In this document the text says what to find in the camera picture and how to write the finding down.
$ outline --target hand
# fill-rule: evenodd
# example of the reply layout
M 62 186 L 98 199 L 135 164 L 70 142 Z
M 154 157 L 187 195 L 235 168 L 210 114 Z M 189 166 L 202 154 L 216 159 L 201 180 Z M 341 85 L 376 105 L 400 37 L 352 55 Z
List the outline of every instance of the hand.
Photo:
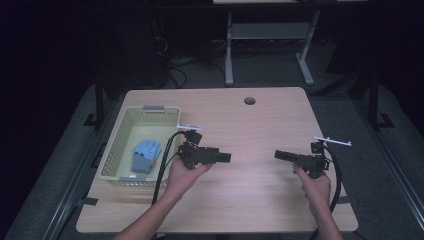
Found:
M 315 217 L 317 215 L 328 213 L 330 211 L 330 193 L 331 181 L 325 172 L 317 179 L 312 179 L 306 172 L 296 164 L 293 164 L 293 170 L 302 181 L 302 190 L 306 193 L 309 200 L 309 210 Z
M 200 167 L 189 170 L 184 166 L 181 159 L 175 160 L 169 173 L 168 186 L 166 187 L 164 196 L 180 200 L 184 193 L 193 186 L 196 180 L 209 171 L 212 165 L 213 164 L 203 164 Z

